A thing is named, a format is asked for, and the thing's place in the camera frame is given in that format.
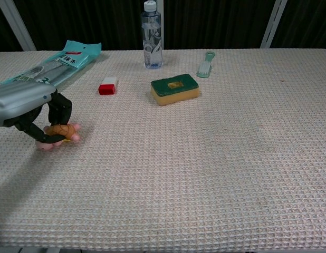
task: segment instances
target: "sponge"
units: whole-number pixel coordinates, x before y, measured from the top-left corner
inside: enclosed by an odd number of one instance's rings
[[[158,105],[167,105],[198,97],[199,86],[189,74],[183,74],[152,81],[151,94]]]

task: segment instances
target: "teal packaging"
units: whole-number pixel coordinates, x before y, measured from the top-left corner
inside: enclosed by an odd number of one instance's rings
[[[57,52],[39,65],[0,84],[9,84],[16,81],[33,81],[58,86],[95,60],[100,53],[101,43],[83,44],[76,41],[67,41],[62,51]]]

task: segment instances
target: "table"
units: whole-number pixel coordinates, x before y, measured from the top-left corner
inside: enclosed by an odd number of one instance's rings
[[[0,246],[326,249],[326,50],[213,51],[208,79],[206,50],[166,50],[158,70],[102,51],[59,86],[79,144],[42,152],[0,128]],[[0,53],[0,81],[52,54]],[[184,73],[201,96],[157,106],[150,82]]]

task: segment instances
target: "water bottle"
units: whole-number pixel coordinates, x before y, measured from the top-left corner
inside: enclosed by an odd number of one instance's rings
[[[155,1],[146,1],[142,13],[142,34],[145,66],[157,69],[162,66],[161,14]]]

